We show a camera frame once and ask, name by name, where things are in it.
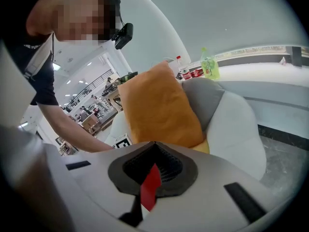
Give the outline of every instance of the man's arm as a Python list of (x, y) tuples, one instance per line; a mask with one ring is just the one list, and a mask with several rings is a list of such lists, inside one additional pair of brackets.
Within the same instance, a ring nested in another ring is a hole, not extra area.
[(91, 136), (76, 122), (65, 115), (59, 106), (42, 104), (38, 104), (38, 106), (55, 133), (73, 146), (88, 152), (113, 149), (110, 145)]

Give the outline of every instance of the green bottle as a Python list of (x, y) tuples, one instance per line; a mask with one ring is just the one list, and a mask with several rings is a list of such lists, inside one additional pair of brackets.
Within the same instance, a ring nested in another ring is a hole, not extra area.
[(205, 47), (202, 48), (202, 56), (200, 61), (206, 78), (211, 80), (220, 78), (218, 62), (214, 58), (208, 56)]

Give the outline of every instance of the gray floor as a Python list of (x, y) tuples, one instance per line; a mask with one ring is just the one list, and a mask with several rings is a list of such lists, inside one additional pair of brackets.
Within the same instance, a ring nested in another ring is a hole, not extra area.
[(261, 183), (280, 200), (298, 192), (309, 165), (309, 152), (261, 136), (266, 152), (266, 173)]

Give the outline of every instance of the white bottle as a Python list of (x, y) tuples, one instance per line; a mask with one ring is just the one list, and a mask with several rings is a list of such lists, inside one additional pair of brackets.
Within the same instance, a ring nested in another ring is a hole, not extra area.
[(179, 71), (180, 71), (182, 77), (185, 80), (192, 78), (191, 73), (189, 71), (189, 68), (187, 67), (187, 65), (184, 64), (184, 62), (183, 62), (183, 60), (180, 56), (177, 56), (177, 63), (178, 63)]

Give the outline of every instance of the black slot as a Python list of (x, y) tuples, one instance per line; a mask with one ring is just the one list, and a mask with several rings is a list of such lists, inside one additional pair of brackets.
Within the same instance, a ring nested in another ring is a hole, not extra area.
[(91, 165), (91, 163), (88, 162), (87, 160), (84, 160), (84, 161), (81, 161), (81, 162), (67, 164), (66, 167), (67, 167), (68, 170), (73, 170), (73, 169), (77, 169), (77, 168), (83, 168), (83, 167), (89, 166), (89, 165)]
[(257, 221), (266, 214), (265, 210), (240, 184), (235, 182), (225, 185), (224, 188), (250, 223)]

